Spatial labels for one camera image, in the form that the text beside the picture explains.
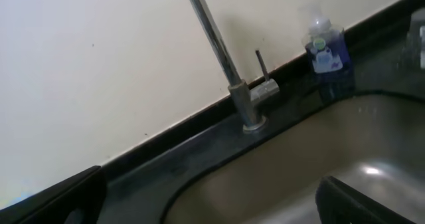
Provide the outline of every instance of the stainless steel sink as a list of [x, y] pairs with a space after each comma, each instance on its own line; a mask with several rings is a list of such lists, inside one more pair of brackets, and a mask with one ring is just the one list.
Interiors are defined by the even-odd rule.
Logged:
[[165, 223], [320, 223], [325, 175], [425, 223], [425, 105], [378, 95], [333, 104], [204, 176]]

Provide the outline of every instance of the green logo on label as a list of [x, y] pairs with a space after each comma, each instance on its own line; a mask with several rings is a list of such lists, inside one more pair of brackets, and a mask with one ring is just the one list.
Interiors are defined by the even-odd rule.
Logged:
[[313, 46], [317, 50], [324, 49], [326, 47], [326, 41], [324, 39], [322, 39], [322, 38], [314, 39]]

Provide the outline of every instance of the chrome faucet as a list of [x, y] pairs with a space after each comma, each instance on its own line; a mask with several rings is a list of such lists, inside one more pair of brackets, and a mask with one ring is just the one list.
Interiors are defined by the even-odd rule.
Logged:
[[234, 105], [243, 119], [244, 131], [251, 132], [261, 128], [267, 119], [259, 114], [256, 107], [269, 97], [278, 94], [279, 86], [275, 80], [268, 77], [260, 51], [256, 51], [256, 54], [266, 81], [249, 90], [245, 80], [241, 79], [236, 71], [206, 1], [191, 0], [191, 3], [230, 84], [228, 90], [232, 96]]

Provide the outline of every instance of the clear plastic cap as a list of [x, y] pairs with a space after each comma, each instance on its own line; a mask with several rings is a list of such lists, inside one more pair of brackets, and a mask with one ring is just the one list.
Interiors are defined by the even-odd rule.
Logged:
[[308, 31], [312, 35], [320, 34], [332, 27], [329, 18], [321, 12], [320, 3], [311, 3], [298, 9], [301, 21], [308, 25]]

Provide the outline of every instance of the white wall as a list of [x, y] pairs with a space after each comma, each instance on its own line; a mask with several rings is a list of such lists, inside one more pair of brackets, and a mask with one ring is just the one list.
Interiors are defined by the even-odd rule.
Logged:
[[[303, 52], [311, 0], [207, 0], [240, 75]], [[348, 27], [396, 0], [323, 0]], [[228, 95], [189, 0], [0, 0], [0, 208]]]

